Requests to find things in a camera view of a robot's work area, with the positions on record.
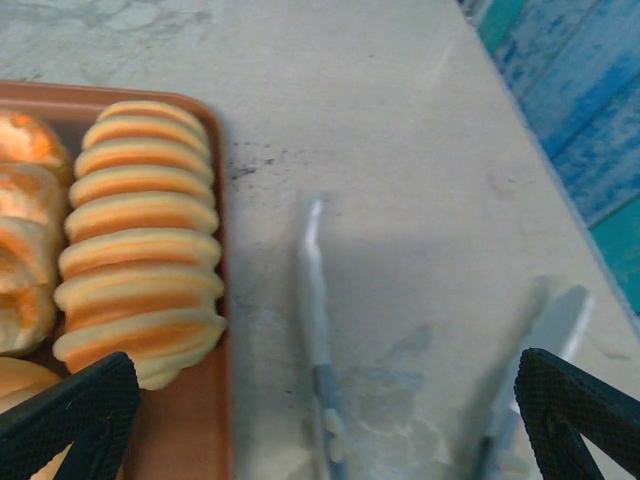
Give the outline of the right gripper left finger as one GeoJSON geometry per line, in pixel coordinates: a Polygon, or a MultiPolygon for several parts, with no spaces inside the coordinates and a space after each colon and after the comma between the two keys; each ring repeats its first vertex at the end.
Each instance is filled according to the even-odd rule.
{"type": "Polygon", "coordinates": [[[1,359],[3,479],[121,479],[141,393],[133,363],[110,354],[61,378],[1,359]]]}

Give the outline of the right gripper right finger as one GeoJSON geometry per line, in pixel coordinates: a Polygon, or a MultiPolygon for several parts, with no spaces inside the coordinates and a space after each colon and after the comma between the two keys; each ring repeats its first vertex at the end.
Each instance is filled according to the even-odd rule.
{"type": "Polygon", "coordinates": [[[639,477],[639,401],[540,348],[525,350],[514,385],[545,479],[601,479],[586,441],[639,477]]]}

